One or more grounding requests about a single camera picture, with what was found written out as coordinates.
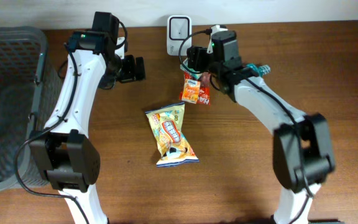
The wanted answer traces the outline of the orange small box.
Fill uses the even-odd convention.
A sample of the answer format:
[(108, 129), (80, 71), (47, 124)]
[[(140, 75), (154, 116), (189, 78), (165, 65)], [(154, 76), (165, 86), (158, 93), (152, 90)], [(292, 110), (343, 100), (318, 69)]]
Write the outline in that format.
[(197, 80), (186, 79), (181, 95), (181, 100), (196, 104), (200, 92), (200, 82)]

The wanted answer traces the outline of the red snack bag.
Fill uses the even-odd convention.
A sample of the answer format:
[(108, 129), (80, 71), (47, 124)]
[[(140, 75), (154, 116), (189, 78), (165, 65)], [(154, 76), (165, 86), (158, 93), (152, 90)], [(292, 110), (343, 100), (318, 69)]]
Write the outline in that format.
[(200, 104), (200, 105), (209, 105), (210, 104), (210, 86), (209, 86), (209, 78), (210, 75), (208, 73), (203, 73), (200, 74), (200, 76), (198, 78), (189, 75), (188, 73), (184, 73), (184, 78), (186, 79), (192, 79), (192, 80), (197, 80), (200, 82), (200, 92), (199, 92), (199, 97), (198, 97), (198, 101), (196, 104)]

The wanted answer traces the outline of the yellow snack bag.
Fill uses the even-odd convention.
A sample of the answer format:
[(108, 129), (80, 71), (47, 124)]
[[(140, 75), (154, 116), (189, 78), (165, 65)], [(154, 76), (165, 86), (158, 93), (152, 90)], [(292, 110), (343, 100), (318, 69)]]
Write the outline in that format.
[(181, 164), (199, 162), (193, 148), (182, 133), (185, 103), (174, 103), (145, 112), (149, 121), (160, 159), (157, 167), (175, 167)]

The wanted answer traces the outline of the blue mouthwash bottle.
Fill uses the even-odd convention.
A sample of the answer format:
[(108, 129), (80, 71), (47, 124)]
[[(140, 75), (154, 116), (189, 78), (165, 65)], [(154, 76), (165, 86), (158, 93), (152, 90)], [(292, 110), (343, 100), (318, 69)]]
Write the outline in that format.
[(259, 77), (263, 77), (271, 72), (271, 68), (268, 65), (256, 65), (249, 63), (246, 67), (253, 70)]

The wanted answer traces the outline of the green tissue pack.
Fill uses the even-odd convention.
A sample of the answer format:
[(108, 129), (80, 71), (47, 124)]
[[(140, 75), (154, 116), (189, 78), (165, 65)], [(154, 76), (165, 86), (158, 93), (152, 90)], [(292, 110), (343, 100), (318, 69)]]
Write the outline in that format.
[(198, 76), (198, 72), (188, 66), (188, 59), (182, 61), (180, 68), (191, 76)]

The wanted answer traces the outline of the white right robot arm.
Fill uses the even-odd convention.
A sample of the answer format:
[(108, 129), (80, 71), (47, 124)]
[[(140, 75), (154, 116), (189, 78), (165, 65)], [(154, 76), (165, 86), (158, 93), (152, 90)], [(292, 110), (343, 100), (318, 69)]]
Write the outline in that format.
[(326, 118), (308, 115), (271, 90), (269, 66), (242, 63), (237, 34), (215, 25), (203, 31), (207, 47), (191, 46), (180, 63), (190, 73), (210, 74), (210, 84), (249, 110), (273, 136), (273, 171), (282, 186), (271, 223), (309, 223), (313, 199), (336, 161)]

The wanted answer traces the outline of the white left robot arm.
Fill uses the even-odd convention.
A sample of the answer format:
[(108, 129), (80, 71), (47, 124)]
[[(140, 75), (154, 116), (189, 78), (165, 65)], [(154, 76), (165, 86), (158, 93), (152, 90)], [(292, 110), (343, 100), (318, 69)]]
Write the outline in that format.
[(123, 27), (110, 12), (96, 12), (90, 29), (71, 35), (57, 104), (28, 143), (41, 178), (65, 199), (75, 223), (109, 223), (96, 189), (101, 159), (88, 134), (96, 91), (145, 79), (143, 58), (127, 55), (127, 37), (118, 36)]

